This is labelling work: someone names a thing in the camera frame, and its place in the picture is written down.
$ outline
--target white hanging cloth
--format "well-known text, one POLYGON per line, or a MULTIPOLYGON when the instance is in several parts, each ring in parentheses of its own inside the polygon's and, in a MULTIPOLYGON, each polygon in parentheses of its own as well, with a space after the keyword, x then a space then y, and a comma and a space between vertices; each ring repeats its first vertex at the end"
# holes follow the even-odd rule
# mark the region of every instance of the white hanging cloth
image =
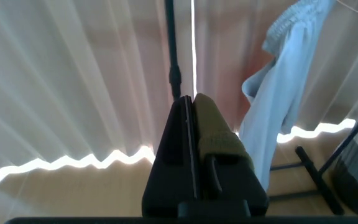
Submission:
POLYGON ((265 190, 277 134, 290 133, 297 119, 319 33, 334 3, 301 0, 289 7, 269 28, 263 44, 274 60, 242 84, 251 107, 239 137, 265 190))

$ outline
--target brown cloth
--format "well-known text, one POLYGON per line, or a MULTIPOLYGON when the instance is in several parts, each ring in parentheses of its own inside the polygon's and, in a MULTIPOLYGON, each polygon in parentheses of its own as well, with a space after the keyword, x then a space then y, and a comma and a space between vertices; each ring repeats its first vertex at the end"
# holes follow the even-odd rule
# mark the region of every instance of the brown cloth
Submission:
POLYGON ((249 161, 249 167, 254 170, 254 164, 244 145, 230 130, 215 102, 210 97, 198 93, 193 105, 197 115, 197 132, 200 138, 198 151, 201 162, 208 153, 238 155, 245 157, 249 161))

